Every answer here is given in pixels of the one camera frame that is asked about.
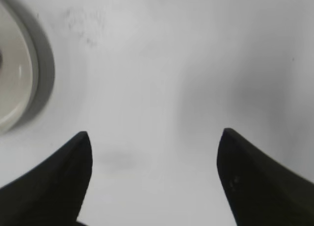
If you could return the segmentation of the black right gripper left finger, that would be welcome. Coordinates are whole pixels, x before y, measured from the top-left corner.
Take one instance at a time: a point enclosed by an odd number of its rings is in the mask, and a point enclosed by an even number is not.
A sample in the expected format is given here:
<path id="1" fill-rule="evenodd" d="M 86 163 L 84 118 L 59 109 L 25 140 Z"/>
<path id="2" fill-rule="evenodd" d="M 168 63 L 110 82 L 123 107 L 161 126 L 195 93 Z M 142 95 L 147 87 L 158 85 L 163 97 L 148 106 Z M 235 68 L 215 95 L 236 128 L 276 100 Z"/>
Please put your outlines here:
<path id="1" fill-rule="evenodd" d="M 92 175 L 86 131 L 39 165 L 1 187 L 2 226 L 80 226 L 78 216 Z"/>

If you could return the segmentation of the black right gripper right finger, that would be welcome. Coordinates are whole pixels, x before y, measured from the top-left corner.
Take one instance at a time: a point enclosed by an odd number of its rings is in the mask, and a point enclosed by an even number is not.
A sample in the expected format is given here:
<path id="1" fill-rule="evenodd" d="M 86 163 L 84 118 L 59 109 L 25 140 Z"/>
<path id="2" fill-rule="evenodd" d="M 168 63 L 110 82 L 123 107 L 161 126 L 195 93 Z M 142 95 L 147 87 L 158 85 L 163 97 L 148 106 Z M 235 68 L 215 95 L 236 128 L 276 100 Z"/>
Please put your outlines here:
<path id="1" fill-rule="evenodd" d="M 312 226 L 314 185 L 232 128 L 223 130 L 217 170 L 238 226 Z"/>

